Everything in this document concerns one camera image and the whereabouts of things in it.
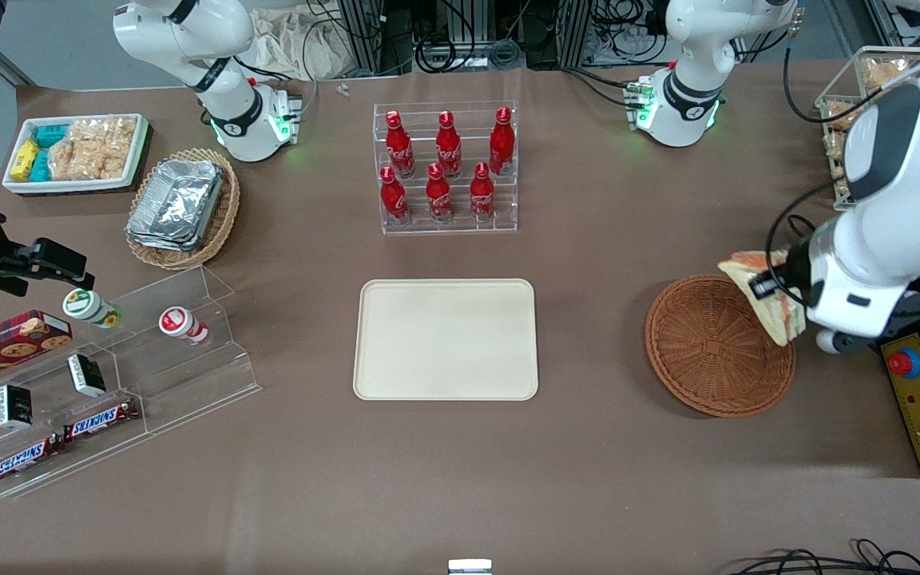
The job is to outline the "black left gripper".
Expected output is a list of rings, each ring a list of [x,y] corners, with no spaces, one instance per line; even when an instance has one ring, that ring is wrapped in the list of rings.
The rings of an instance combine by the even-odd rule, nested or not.
[[[784,292],[788,299],[792,299],[803,308],[810,305],[811,295],[811,240],[813,236],[807,234],[797,243],[789,247],[786,259],[778,265],[778,269],[763,270],[748,281],[748,290],[756,301],[762,301]]]

